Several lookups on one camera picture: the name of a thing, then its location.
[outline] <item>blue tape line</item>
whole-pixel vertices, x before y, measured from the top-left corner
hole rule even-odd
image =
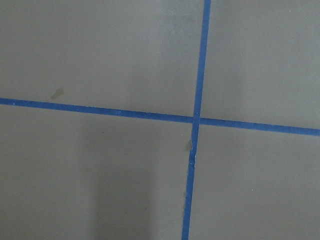
[[[204,0],[200,53],[199,53],[199,61],[198,61],[198,72],[197,72],[197,79],[196,79],[193,122],[192,122],[192,131],[191,131],[192,147],[189,155],[188,175],[186,180],[186,195],[185,195],[184,216],[183,216],[182,237],[181,237],[182,240],[188,240],[189,238],[191,205],[192,205],[192,196],[193,196],[193,190],[194,190],[195,165],[196,165],[196,155],[197,155],[197,147],[198,147],[200,113],[201,113],[202,93],[203,93],[203,87],[204,87],[206,55],[207,55],[210,5],[211,5],[210,0]]]
[[[120,117],[128,117],[128,118],[162,120],[162,121],[170,121],[170,122],[189,123],[189,124],[193,122],[193,117],[191,116],[180,116],[180,115],[161,114],[161,113],[142,112],[142,111],[128,111],[128,110],[119,110],[119,109],[112,109],[112,108],[79,106],[79,105],[60,104],[60,103],[41,102],[41,101],[27,101],[27,100],[17,100],[17,99],[9,99],[9,98],[0,98],[0,104],[29,107],[29,108],[38,108],[38,109],[50,109],[50,110],[61,110],[61,111],[70,111],[70,112],[78,112],[78,113],[88,113],[88,114],[120,116]]]
[[[230,121],[230,120],[211,119],[211,118],[201,118],[200,124],[211,125],[211,126],[221,126],[221,127],[228,127],[228,128],[237,128],[237,129],[251,129],[251,130],[259,130],[259,131],[278,132],[278,133],[286,133],[286,134],[320,136],[320,129],[296,127],[296,126],[272,125],[272,124],[265,124],[265,123]]]

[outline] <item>stain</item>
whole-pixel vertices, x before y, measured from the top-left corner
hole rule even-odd
[[[187,145],[186,145],[186,150],[187,150],[188,152],[190,152],[191,149],[192,149],[192,141],[189,140],[189,142],[188,142]]]
[[[181,211],[181,216],[182,216],[182,218],[184,218],[184,217],[185,217],[186,196],[187,196],[187,192],[186,192],[186,191],[184,191],[184,192],[183,192],[183,198],[184,198],[184,201],[183,201],[182,211]]]
[[[65,94],[65,90],[64,90],[64,87],[61,86],[57,90],[55,90],[55,93],[51,96],[51,99],[57,99],[63,94]]]

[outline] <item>gray surface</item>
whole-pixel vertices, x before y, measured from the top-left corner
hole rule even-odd
[[[320,139],[201,126],[191,240],[320,239]]]
[[[202,116],[320,128],[320,1],[213,0]]]
[[[202,0],[2,0],[0,96],[193,113]]]
[[[0,112],[0,239],[180,239],[190,124]]]

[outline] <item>gray painted surface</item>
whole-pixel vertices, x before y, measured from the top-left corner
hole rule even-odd
[[[192,116],[201,0],[6,0],[0,11],[1,97]]]
[[[180,238],[190,124],[0,112],[0,239]]]
[[[320,1],[213,0],[202,116],[320,128]]]
[[[201,126],[191,240],[320,239],[320,139]]]

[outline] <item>dark spot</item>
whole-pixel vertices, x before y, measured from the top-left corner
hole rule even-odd
[[[191,142],[191,140],[190,140],[190,141],[187,143],[187,145],[186,145],[186,150],[187,150],[188,152],[190,152],[191,149],[192,149],[192,142]]]
[[[57,99],[63,94],[65,94],[65,90],[64,90],[64,87],[61,86],[57,90],[55,90],[55,93],[51,96],[51,99]]]

